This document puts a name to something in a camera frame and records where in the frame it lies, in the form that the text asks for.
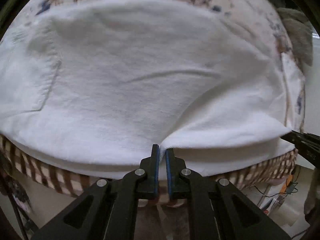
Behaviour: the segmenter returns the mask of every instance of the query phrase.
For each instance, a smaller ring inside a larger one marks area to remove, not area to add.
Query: black cable
[[[295,183],[297,181],[297,179],[299,178],[300,171],[301,171],[301,166],[299,166],[298,176],[296,177],[295,181],[293,181],[293,183]]]
[[[293,237],[291,237],[291,239],[294,239],[295,237],[302,235],[302,234],[303,234],[303,233],[305,233],[307,230],[308,230],[308,228],[307,228],[307,229],[305,229],[305,230],[303,230],[302,232],[300,232],[300,233],[298,233],[298,234],[294,235]]]
[[[272,195],[272,196],[267,196],[267,195],[265,195],[265,194],[263,194],[256,186],[254,186],[263,196],[265,196],[265,197],[274,197],[274,196],[276,196],[276,195],[279,195],[279,194],[286,194],[286,195],[288,195],[288,193],[277,193],[277,194],[274,194],[274,195]]]
[[[6,184],[6,182],[4,180],[4,177],[2,177],[1,173],[0,173],[0,184],[4,188],[4,190],[6,191],[8,197],[9,197],[9,200],[11,202],[11,206],[13,208],[14,214],[16,215],[16,218],[17,218],[17,221],[18,221],[18,224],[19,224],[23,239],[24,240],[29,240],[27,232],[26,232],[26,230],[24,228],[22,219],[20,217],[20,214],[19,214],[19,211],[18,211],[18,208],[17,208],[18,205],[17,205],[16,201],[14,200],[14,198],[13,198],[11,192],[10,192],[10,189],[9,189],[8,185]]]

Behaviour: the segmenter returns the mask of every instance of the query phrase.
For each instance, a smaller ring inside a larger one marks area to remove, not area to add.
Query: patterned fabric
[[[248,168],[214,175],[210,178],[215,181],[226,178],[237,188],[244,189],[253,186],[258,182],[267,182],[291,174],[291,171],[295,166],[297,154],[297,150],[294,150]],[[30,177],[33,181],[52,188],[58,193],[63,193],[72,197],[81,195],[84,189],[99,179],[97,177],[77,174],[41,162],[20,150],[3,135],[0,135],[0,157],[2,157],[1,162],[4,163],[4,169],[8,174],[12,174],[12,169],[16,168],[21,173]],[[166,181],[159,182],[159,192],[159,197],[156,200],[141,200],[139,206],[160,203],[176,207],[185,203],[184,200],[169,201]]]
[[[13,22],[13,26],[21,22],[21,19],[27,18],[32,20],[36,15],[39,15],[52,7],[61,4],[72,4],[85,2],[87,0],[42,0],[40,4],[36,5],[36,9],[33,7],[35,2],[33,0],[27,5],[16,20]],[[204,7],[212,11],[212,13],[223,13],[225,17],[230,17],[232,14],[232,8],[236,3],[236,0],[224,0],[224,5],[220,4],[219,0],[181,0],[197,7]],[[245,1],[252,9],[262,11],[260,8],[254,8],[254,5],[250,1]],[[288,52],[292,50],[290,42],[288,42],[285,30],[280,26],[280,22],[270,22],[270,28],[274,30],[274,36],[277,38],[278,52]],[[90,177],[82,174],[76,174],[71,171],[60,169],[52,165],[46,164],[37,160],[25,152],[17,148],[6,137],[0,135],[0,154],[1,162],[5,164],[6,171],[10,174],[13,168],[16,168],[23,174],[31,177],[34,181],[43,184],[46,187],[54,189],[58,193],[70,195],[76,197],[80,195],[83,190],[89,185],[93,184],[99,178]],[[258,163],[251,167],[239,171],[232,171],[225,174],[215,175],[210,177],[211,179],[218,180],[220,178],[229,179],[236,187],[243,189],[250,187],[257,182],[267,182],[272,179],[279,179],[287,176],[291,173],[295,165],[295,159],[297,151],[288,152],[282,156]],[[183,200],[169,203],[166,181],[160,182],[160,196],[155,201],[141,201],[140,206],[152,205],[155,203],[166,203],[170,206],[179,206],[183,204]]]

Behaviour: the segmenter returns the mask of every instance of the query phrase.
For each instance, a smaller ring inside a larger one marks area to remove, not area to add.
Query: white towel
[[[294,148],[279,139],[292,128],[281,61],[207,9],[100,0],[53,8],[14,38],[0,46],[0,132],[49,164],[120,178],[156,143],[213,175]]]

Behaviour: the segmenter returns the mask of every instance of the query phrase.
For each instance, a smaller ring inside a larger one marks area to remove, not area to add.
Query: gray cloth
[[[277,8],[282,23],[293,46],[293,55],[301,71],[306,66],[312,66],[313,27],[305,14],[292,0],[268,0]]]
[[[304,214],[308,215],[316,206],[316,201],[320,200],[320,170],[315,168],[312,175],[310,189],[304,203]]]
[[[190,231],[187,205],[176,208],[165,205],[161,207],[167,220],[164,227],[161,224],[156,206],[138,208],[134,240],[189,240]],[[167,232],[168,237],[166,237],[165,231],[172,232],[170,234]]]
[[[313,28],[308,18],[303,12],[294,9],[278,8],[277,11],[292,42],[293,54],[299,68],[302,70],[305,65],[312,66]]]

